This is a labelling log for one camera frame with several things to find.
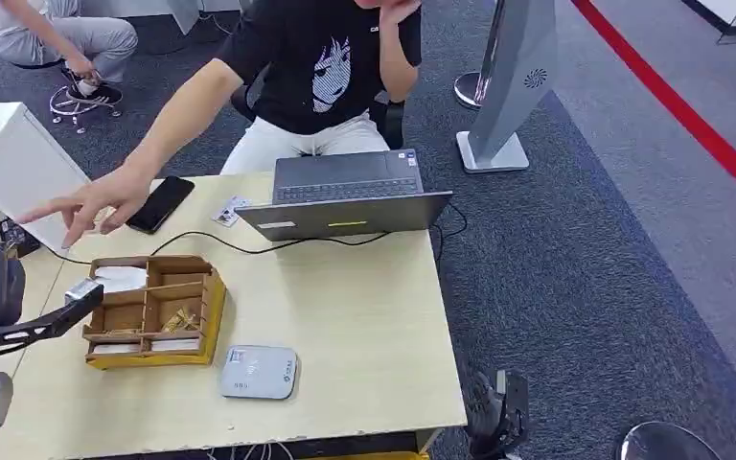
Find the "man's hand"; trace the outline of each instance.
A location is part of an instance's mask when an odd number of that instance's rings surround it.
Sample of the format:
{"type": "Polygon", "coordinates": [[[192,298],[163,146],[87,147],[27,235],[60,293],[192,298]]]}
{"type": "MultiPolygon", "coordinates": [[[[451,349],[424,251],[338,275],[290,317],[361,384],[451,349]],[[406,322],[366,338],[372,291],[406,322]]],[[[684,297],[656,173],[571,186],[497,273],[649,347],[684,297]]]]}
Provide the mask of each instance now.
{"type": "Polygon", "coordinates": [[[108,234],[126,223],[145,204],[153,177],[125,164],[109,174],[85,185],[69,196],[55,198],[17,220],[19,224],[33,222],[54,213],[63,214],[69,231],[63,240],[68,248],[95,227],[95,218],[103,208],[116,211],[103,221],[100,232],[108,234]]]}
{"type": "Polygon", "coordinates": [[[398,26],[421,6],[422,0],[401,0],[395,4],[385,4],[379,8],[379,25],[398,26]]]}
{"type": "Polygon", "coordinates": [[[94,63],[86,56],[79,54],[71,58],[68,57],[66,59],[66,65],[78,77],[95,85],[100,84],[100,74],[97,73],[94,63]]]}

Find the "card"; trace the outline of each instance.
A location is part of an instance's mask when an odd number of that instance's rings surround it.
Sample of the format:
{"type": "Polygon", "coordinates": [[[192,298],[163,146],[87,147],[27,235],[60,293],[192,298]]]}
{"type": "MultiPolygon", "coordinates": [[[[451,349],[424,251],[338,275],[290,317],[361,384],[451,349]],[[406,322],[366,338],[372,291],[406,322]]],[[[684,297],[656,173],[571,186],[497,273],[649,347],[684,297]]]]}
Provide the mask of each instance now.
{"type": "Polygon", "coordinates": [[[243,206],[249,206],[249,200],[233,196],[228,199],[227,203],[224,204],[224,207],[221,208],[215,216],[213,216],[213,220],[225,227],[232,227],[239,219],[239,216],[234,210],[243,206]]]}

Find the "black smartphone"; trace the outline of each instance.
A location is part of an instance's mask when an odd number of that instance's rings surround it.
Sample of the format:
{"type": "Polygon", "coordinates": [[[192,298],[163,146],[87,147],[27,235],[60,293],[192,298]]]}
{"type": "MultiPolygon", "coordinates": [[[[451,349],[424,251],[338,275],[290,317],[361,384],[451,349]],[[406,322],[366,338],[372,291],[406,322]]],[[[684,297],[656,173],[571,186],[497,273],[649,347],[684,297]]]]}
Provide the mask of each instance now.
{"type": "Polygon", "coordinates": [[[153,235],[173,211],[182,204],[196,186],[193,182],[168,176],[148,197],[137,214],[131,216],[126,225],[140,232],[153,235]]]}

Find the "wooden organizer box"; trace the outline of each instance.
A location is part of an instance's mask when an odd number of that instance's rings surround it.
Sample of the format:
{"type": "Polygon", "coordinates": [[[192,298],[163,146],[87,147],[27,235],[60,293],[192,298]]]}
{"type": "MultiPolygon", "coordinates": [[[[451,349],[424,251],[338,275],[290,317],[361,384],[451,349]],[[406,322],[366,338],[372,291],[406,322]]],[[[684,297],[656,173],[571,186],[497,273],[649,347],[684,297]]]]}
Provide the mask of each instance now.
{"type": "Polygon", "coordinates": [[[194,256],[98,259],[91,265],[92,278],[101,266],[143,268],[148,280],[142,289],[104,296],[91,323],[83,326],[83,338],[89,342],[88,364],[109,369],[213,361],[227,289],[212,265],[194,256]],[[163,331],[179,311],[194,318],[194,326],[163,331]],[[121,344],[126,346],[120,352],[95,350],[121,344]]]}

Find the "router logo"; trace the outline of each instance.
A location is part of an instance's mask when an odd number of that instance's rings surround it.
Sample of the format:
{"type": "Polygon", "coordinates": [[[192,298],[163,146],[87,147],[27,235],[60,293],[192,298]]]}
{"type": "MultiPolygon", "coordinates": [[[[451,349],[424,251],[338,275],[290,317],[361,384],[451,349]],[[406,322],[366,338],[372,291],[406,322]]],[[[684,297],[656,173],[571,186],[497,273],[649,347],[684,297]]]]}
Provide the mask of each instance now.
{"type": "Polygon", "coordinates": [[[548,72],[545,69],[535,69],[523,79],[523,85],[529,89],[535,89],[542,86],[548,79],[548,72]]]}
{"type": "Polygon", "coordinates": [[[291,380],[291,361],[287,361],[287,369],[284,371],[284,381],[289,383],[291,380]]]}

